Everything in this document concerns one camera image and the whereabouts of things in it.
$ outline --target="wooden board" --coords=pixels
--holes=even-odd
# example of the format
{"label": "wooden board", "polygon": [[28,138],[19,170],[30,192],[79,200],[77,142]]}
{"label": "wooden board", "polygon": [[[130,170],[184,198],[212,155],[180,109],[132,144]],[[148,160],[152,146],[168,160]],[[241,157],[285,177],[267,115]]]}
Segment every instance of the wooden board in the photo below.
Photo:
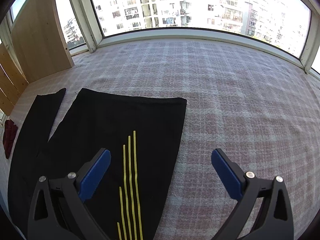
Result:
{"label": "wooden board", "polygon": [[9,116],[12,112],[14,105],[9,101],[5,94],[0,90],[0,109]]}
{"label": "wooden board", "polygon": [[15,88],[15,86],[11,83],[10,79],[7,77],[2,68],[0,68],[0,88],[7,96],[9,101],[15,105],[21,96],[19,91]]}
{"label": "wooden board", "polygon": [[11,37],[29,83],[74,65],[55,0],[27,0],[12,25]]}
{"label": "wooden board", "polygon": [[0,44],[0,64],[2,65],[3,70],[6,72],[13,85],[22,94],[28,86],[28,82],[13,63],[3,43]]}

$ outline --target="black cloth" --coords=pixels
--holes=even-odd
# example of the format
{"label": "black cloth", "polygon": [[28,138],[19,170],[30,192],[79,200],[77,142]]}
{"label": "black cloth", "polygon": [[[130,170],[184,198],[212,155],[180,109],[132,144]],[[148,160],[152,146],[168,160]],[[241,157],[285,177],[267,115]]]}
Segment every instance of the black cloth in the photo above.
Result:
{"label": "black cloth", "polygon": [[[129,97],[81,89],[49,142],[40,150],[32,172],[33,178],[30,179],[36,181],[42,175],[49,179],[62,178],[71,171],[77,172],[100,148],[110,150],[111,164],[93,197],[84,204],[111,239],[119,239],[117,223],[122,239],[125,239],[120,201],[121,187],[125,231],[127,239],[130,239],[124,187],[125,145],[130,228],[132,239],[135,239],[135,233],[137,239],[140,239],[134,162],[135,131],[142,234],[144,240],[152,240],[171,182],[180,146],[186,104],[187,101],[183,98]],[[128,136],[131,137],[131,184]],[[29,192],[34,190],[32,183],[27,181],[27,184],[31,185]]]}
{"label": "black cloth", "polygon": [[51,127],[66,93],[36,96],[17,138],[8,181],[8,205],[12,222],[27,236],[27,222],[37,180],[33,171],[39,149],[48,142]]}

